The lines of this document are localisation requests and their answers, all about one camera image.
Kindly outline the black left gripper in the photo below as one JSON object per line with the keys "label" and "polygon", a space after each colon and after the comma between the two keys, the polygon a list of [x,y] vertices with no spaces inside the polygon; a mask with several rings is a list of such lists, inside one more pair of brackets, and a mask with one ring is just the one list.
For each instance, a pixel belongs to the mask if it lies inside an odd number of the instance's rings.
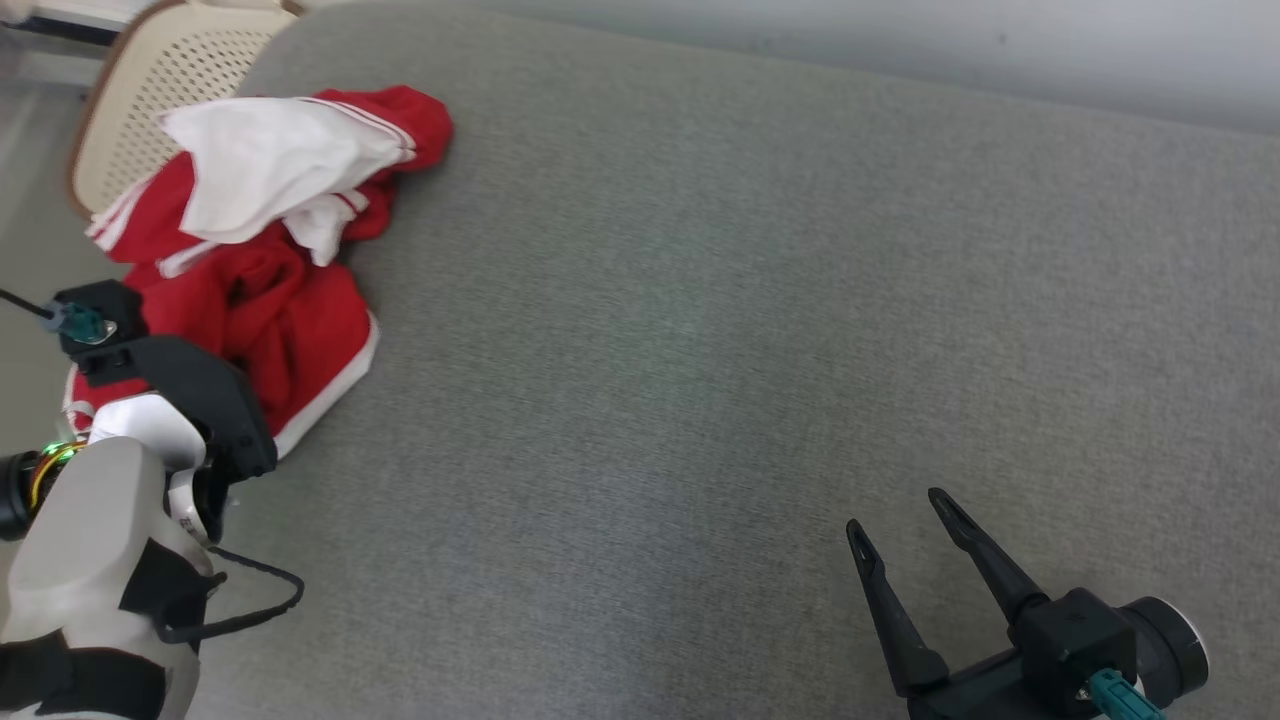
{"label": "black left gripper", "polygon": [[279,457],[247,375],[173,334],[123,343],[131,374],[160,393],[205,438],[206,459],[227,484],[264,477]]}

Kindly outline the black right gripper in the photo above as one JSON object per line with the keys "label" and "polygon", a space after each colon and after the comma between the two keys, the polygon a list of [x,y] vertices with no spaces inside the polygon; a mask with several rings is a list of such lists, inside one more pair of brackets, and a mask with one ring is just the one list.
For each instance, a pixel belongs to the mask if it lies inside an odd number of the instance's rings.
{"label": "black right gripper", "polygon": [[[1009,626],[1016,626],[1027,610],[1048,603],[1041,587],[948,492],[931,487],[928,500],[951,541],[975,564]],[[890,680],[897,697],[910,698],[910,719],[1060,717],[1024,687],[1018,650],[950,676],[947,664],[924,642],[891,587],[884,562],[863,525],[851,519],[845,530]]]}

